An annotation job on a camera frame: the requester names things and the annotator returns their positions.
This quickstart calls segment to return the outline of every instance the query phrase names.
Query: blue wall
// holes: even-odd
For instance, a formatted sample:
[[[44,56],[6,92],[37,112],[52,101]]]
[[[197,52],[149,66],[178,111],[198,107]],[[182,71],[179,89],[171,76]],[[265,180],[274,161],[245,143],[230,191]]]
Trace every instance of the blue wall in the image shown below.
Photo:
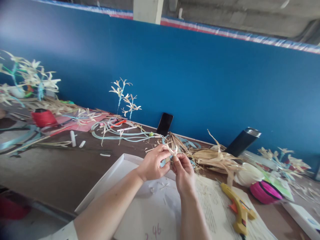
[[[319,161],[320,56],[33,1],[0,6],[0,48],[54,70],[62,99],[117,110],[119,77],[142,111],[132,120],[228,145],[247,126],[261,146]]]

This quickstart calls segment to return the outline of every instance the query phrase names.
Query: brown tabletop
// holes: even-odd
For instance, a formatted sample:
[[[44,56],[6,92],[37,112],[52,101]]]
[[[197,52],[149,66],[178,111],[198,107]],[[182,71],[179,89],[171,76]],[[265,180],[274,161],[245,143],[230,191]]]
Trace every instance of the brown tabletop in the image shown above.
[[[14,124],[11,119],[0,119],[0,128],[7,128]],[[144,127],[146,131],[154,129]],[[112,166],[112,164],[123,154],[128,153],[139,157],[145,156],[145,148],[152,148],[150,142],[141,141],[137,143],[121,140],[101,140],[94,138],[89,132],[75,131],[77,143],[85,140],[86,148],[110,149],[113,151],[110,157],[100,156],[98,153],[78,152],[72,150],[56,149],[30,149],[20,154],[20,158],[0,155],[0,185],[5,186],[26,197],[38,200],[61,211],[74,214],[74,210],[88,194],[91,188]],[[20,133],[2,132],[2,142],[18,136]],[[47,140],[47,142],[58,142],[70,140],[69,131],[62,132]],[[218,178],[226,182],[226,175],[205,170],[206,177]],[[298,180],[300,184],[319,188],[319,183],[306,178]],[[248,193],[246,188],[234,183],[235,187],[241,188]],[[309,239],[299,225],[287,213],[281,204],[262,205],[248,193],[250,200],[257,212],[269,228],[279,239],[301,239],[303,233],[305,239]],[[294,196],[295,203],[303,206],[318,222],[320,217],[313,208],[319,208],[316,203],[307,202],[298,195]]]

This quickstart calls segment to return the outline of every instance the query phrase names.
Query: red spool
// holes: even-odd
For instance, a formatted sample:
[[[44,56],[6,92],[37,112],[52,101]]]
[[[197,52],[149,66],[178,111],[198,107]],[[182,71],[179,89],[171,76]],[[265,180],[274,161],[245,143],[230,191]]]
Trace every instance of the red spool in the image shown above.
[[[31,115],[37,127],[43,128],[58,124],[50,110],[38,108]]]

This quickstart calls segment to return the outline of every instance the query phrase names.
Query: black thermos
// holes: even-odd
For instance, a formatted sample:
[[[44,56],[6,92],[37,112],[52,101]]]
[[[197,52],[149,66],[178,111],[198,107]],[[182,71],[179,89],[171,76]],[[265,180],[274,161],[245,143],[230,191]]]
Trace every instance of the black thermos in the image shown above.
[[[227,147],[224,152],[230,153],[235,157],[238,157],[243,153],[257,138],[259,138],[261,132],[257,129],[247,127],[243,130],[235,140]]]

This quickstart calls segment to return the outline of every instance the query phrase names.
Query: smartphone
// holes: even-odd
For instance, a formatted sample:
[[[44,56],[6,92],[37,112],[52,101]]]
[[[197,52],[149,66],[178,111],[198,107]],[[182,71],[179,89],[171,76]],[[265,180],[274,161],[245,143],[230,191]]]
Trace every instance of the smartphone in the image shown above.
[[[166,136],[168,134],[172,120],[173,120],[173,115],[168,113],[163,113],[159,126],[157,128],[157,133],[161,134],[162,136]]]

